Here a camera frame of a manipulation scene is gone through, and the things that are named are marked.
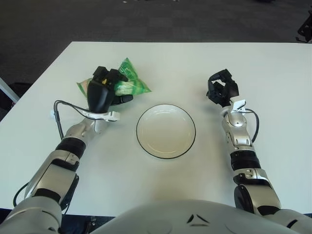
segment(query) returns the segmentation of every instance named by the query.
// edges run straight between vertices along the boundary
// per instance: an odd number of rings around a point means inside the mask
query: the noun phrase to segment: robotic hand
[[[108,114],[109,106],[132,97],[115,97],[114,85],[123,77],[99,67],[88,87],[86,118],[72,126],[35,176],[25,200],[18,204],[0,226],[1,233],[51,234],[59,231],[61,210],[65,209],[78,183],[76,169],[90,140],[101,133],[106,121],[118,120]],[[217,82],[220,79],[225,86]],[[253,139],[246,130],[245,100],[228,70],[208,81],[207,96],[223,107],[222,127],[234,171],[234,200],[237,208],[209,201],[166,201],[135,208],[114,218],[94,234],[312,234],[312,220],[298,212],[281,210],[279,199],[256,156]]]

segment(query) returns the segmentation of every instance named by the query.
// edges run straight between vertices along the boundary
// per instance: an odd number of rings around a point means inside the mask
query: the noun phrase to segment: snack package
[[[126,58],[121,66],[119,67],[119,72],[122,73],[126,78],[128,78],[127,82],[119,81],[115,85],[115,95],[138,95],[151,92],[148,86],[138,78],[137,71],[133,67],[132,63],[128,58]],[[88,84],[92,80],[92,78],[86,79],[83,82],[77,83],[79,89],[83,93],[85,97],[87,97],[87,87]]]

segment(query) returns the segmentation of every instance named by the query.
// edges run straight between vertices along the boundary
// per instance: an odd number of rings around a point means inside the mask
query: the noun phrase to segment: floor
[[[1,0],[0,77],[33,83],[71,41],[295,42],[311,0]],[[0,108],[0,120],[7,111]]]

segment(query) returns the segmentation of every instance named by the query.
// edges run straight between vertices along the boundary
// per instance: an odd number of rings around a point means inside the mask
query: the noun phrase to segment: robot forearm
[[[99,134],[106,122],[85,118],[72,126],[61,143],[48,156],[30,180],[25,198],[45,196],[65,209],[70,203],[79,177],[76,170],[87,144]]]

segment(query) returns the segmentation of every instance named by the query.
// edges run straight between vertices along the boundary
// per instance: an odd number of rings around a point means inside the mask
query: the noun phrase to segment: silver arm segment
[[[88,143],[106,127],[105,120],[85,118],[67,131],[57,148],[29,181],[25,200],[1,225],[0,233],[51,233],[61,225],[61,210],[78,183],[76,170]]]
[[[221,112],[222,127],[226,133],[228,152],[234,171],[234,191],[237,208],[265,217],[302,234],[312,233],[312,220],[298,212],[281,210],[277,194],[268,176],[260,166],[239,97],[231,98],[231,106]]]

